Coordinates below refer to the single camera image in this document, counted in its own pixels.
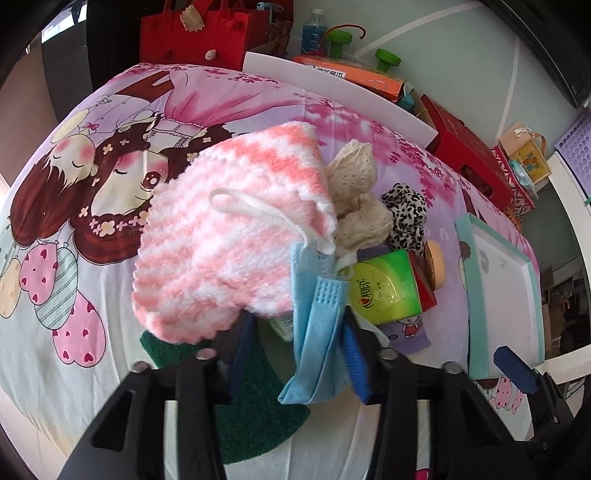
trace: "green towel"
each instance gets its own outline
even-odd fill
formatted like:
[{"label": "green towel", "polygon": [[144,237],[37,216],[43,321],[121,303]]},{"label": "green towel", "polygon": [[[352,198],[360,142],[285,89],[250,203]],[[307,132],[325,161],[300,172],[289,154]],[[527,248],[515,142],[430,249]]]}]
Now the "green towel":
[{"label": "green towel", "polygon": [[[210,342],[173,345],[144,332],[139,340],[159,368],[175,365]],[[216,405],[217,436],[225,465],[242,462],[282,444],[310,415],[304,405],[281,405],[283,389],[258,335],[244,370],[242,389],[231,405]]]}]

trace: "purple basket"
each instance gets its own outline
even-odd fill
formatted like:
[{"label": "purple basket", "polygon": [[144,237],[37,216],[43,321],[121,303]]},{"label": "purple basket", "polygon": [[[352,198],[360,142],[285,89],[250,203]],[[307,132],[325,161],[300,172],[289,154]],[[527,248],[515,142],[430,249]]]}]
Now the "purple basket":
[{"label": "purple basket", "polygon": [[585,195],[591,193],[591,113],[585,112],[554,146],[566,160]]}]

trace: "brown hair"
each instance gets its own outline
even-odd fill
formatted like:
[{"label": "brown hair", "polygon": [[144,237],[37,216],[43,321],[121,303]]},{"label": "brown hair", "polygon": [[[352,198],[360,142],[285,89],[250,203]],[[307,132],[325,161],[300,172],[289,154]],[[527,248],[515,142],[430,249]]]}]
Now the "brown hair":
[{"label": "brown hair", "polygon": [[80,199],[92,183],[87,177],[64,187],[66,176],[49,164],[50,153],[33,165],[10,206],[12,236],[21,247],[57,233],[68,217],[80,211]]},{"label": "brown hair", "polygon": [[[125,144],[124,147],[120,143],[123,141],[123,138],[119,138],[116,133],[112,138],[105,140],[97,148],[97,152],[102,155],[103,147],[107,147],[110,144],[112,151],[109,151],[110,149],[108,148],[105,150],[108,153],[104,155],[106,158],[99,167],[98,175],[100,180],[96,183],[95,187],[89,189],[85,201],[81,204],[82,207],[89,207],[87,211],[88,215],[80,216],[80,209],[78,209],[70,218],[70,224],[74,229],[74,244],[80,254],[92,263],[99,265],[118,263],[137,255],[143,230],[138,219],[141,217],[142,212],[147,212],[150,208],[150,201],[146,200],[133,212],[127,214],[106,213],[100,217],[95,217],[92,215],[91,208],[96,192],[99,191],[115,168],[118,158],[133,151],[149,149],[150,144],[143,141],[143,133],[138,135],[141,132],[141,125],[144,125],[145,128],[145,124],[136,124],[131,127],[131,130],[135,128],[137,132],[129,131],[129,137],[125,137],[129,143],[123,142]],[[160,154],[168,159],[166,182],[178,177],[190,165],[187,157],[188,154],[199,153],[211,145],[231,138],[231,136],[232,134],[225,130],[223,125],[214,125],[213,127],[207,128],[205,136],[192,139],[187,147],[171,147],[160,151]],[[210,141],[203,142],[206,138],[210,138]],[[93,223],[94,225],[113,222],[115,232],[101,237],[93,232],[92,227],[90,227],[91,222],[96,222]]]}]

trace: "bed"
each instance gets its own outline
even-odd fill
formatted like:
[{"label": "bed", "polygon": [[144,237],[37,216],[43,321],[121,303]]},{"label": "bed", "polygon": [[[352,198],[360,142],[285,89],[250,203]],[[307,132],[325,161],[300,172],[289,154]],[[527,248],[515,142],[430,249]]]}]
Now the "bed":
[{"label": "bed", "polygon": [[[377,196],[403,181],[426,198],[426,237],[441,245],[447,280],[437,291],[438,305],[423,314],[420,328],[430,347],[412,354],[413,361],[467,366],[457,218],[474,213],[531,258],[539,274],[528,242],[508,218],[440,160],[383,124],[267,77],[139,64],[85,99],[39,146],[0,215],[0,387],[64,458],[129,367],[151,361],[131,308],[150,191],[213,144],[293,120],[315,127],[326,163],[352,138],[370,142],[379,164]],[[288,348],[273,335],[263,341],[281,370]],[[481,388],[509,419],[514,436],[523,438],[527,402],[520,406],[507,382]],[[230,478],[362,478],[379,410],[363,406],[351,390],[310,410],[286,442],[228,466]],[[428,421],[422,418],[419,470],[428,467]],[[173,478],[174,442],[166,449]]]}]

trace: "cartoon girl face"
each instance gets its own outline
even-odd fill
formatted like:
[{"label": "cartoon girl face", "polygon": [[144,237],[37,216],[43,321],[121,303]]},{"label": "cartoon girl face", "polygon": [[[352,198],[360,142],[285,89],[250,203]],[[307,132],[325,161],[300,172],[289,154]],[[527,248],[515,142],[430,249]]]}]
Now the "cartoon girl face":
[{"label": "cartoon girl face", "polygon": [[152,191],[168,176],[167,157],[152,151],[134,151],[117,160],[113,171],[92,202],[92,214],[127,215],[152,198]]},{"label": "cartoon girl face", "polygon": [[47,163],[51,169],[58,169],[64,174],[64,188],[96,175],[98,170],[94,164],[95,146],[86,135],[76,134],[60,140],[51,149]]}]

